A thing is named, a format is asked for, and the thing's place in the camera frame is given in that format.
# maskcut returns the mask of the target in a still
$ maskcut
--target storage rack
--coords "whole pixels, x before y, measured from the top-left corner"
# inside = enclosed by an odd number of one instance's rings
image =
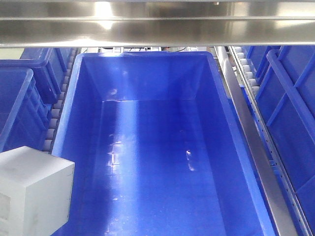
[[[279,235],[295,235],[289,213],[275,184],[270,179],[270,163],[257,149],[258,133],[252,118],[244,114],[245,100],[240,96],[234,71],[227,63],[220,45],[289,45],[314,44],[315,2],[272,1],[211,1],[211,2],[0,2],[0,47],[149,47],[218,45],[217,54],[222,74],[262,182],[267,202]],[[252,108],[259,111],[253,94],[244,79],[233,47],[230,51],[237,62]],[[270,135],[264,124],[266,136]],[[290,189],[295,213],[305,235],[312,235],[292,187],[277,157],[272,142],[269,148],[280,165],[284,184]]]

